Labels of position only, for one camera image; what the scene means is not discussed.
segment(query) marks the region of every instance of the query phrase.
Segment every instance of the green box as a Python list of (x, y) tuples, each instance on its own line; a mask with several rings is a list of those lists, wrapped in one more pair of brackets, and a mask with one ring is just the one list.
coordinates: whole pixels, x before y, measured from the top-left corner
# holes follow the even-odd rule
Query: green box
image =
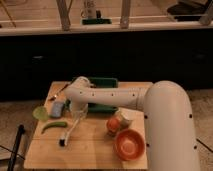
[[(95, 85), (96, 88), (117, 88), (118, 80), (117, 78), (106, 78), (106, 77), (87, 77), (91, 83)], [(106, 106), (100, 104), (89, 103), (88, 112), (89, 113), (114, 113), (118, 110), (114, 106)]]

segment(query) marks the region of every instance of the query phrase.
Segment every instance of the terracotta bowl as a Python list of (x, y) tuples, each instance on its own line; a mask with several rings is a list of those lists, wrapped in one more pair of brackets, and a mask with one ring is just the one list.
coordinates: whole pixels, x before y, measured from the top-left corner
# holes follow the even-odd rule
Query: terracotta bowl
[(145, 143), (137, 131), (125, 129), (119, 132), (115, 137), (114, 149), (120, 159), (131, 161), (143, 155)]

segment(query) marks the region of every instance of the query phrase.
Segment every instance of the spoon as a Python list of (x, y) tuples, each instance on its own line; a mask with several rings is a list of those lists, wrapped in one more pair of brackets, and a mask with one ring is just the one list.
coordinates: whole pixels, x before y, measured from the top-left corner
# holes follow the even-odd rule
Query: spoon
[(67, 88), (70, 84), (71, 84), (71, 82), (65, 84), (64, 87), (62, 87), (56, 94), (54, 94), (54, 95), (53, 95), (52, 97), (50, 97), (48, 100), (49, 100), (49, 101), (54, 101), (54, 100), (59, 96), (59, 94), (60, 94), (65, 88)]

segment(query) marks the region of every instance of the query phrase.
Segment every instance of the green object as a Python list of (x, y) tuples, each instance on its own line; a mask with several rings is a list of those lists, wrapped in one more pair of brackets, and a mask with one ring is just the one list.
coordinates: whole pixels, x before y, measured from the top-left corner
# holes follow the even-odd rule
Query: green object
[(33, 110), (33, 116), (43, 122), (49, 119), (47, 109), (44, 106), (38, 106)]
[(70, 110), (70, 109), (69, 109), (69, 106), (70, 106), (70, 101), (69, 101), (69, 100), (66, 100), (66, 101), (65, 101), (65, 104), (64, 104), (64, 109), (69, 111), (69, 110)]
[(91, 24), (112, 24), (111, 20), (108, 18), (95, 18), (95, 19), (83, 19), (83, 25), (91, 25)]
[[(87, 77), (91, 83), (95, 85), (96, 88), (117, 88), (118, 80), (116, 78), (105, 78), (105, 77)], [(89, 103), (88, 112), (89, 113), (115, 113), (118, 110), (114, 106), (106, 106), (100, 104)]]
[(48, 129), (48, 128), (52, 128), (52, 127), (63, 127), (63, 128), (65, 128), (67, 126), (68, 126), (67, 122), (64, 122), (64, 121), (50, 122), (42, 128), (41, 133), (43, 134), (45, 132), (45, 130)]

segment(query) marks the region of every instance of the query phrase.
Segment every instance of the metal bar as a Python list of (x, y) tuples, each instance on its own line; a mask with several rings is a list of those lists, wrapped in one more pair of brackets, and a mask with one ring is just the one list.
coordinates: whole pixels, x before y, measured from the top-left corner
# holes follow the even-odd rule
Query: metal bar
[(4, 2), (4, 0), (0, 0), (1, 4), (2, 4), (2, 7), (4, 8), (6, 14), (8, 15), (11, 23), (13, 24), (14, 27), (16, 27), (16, 23), (14, 22), (13, 20), (13, 17), (11, 16), (10, 12), (8, 11), (7, 7), (6, 7), (6, 4)]
[(121, 20), (120, 20), (120, 27), (123, 29), (129, 28), (130, 8), (131, 8), (131, 0), (123, 0)]
[(25, 133), (24, 126), (19, 125), (18, 132), (16, 134), (15, 143), (14, 143), (13, 150), (12, 150), (13, 153), (11, 153), (7, 171), (13, 171), (13, 169), (14, 169), (14, 165), (16, 163), (16, 156), (17, 156), (19, 145), (20, 145), (20, 142), (21, 142), (21, 136), (24, 133)]
[(58, 11), (60, 14), (61, 25), (64, 31), (68, 31), (70, 29), (70, 19), (69, 19), (69, 11), (67, 9), (66, 0), (56, 0), (58, 5)]
[(74, 1), (74, 0), (70, 0), (70, 4), (69, 4), (69, 7), (68, 7), (68, 13), (70, 13), (70, 10), (71, 10), (71, 7), (72, 7), (72, 4), (73, 4), (73, 1)]
[(207, 26), (207, 25), (211, 24), (212, 19), (213, 19), (213, 1), (210, 2), (206, 12), (200, 18), (199, 22), (202, 25)]

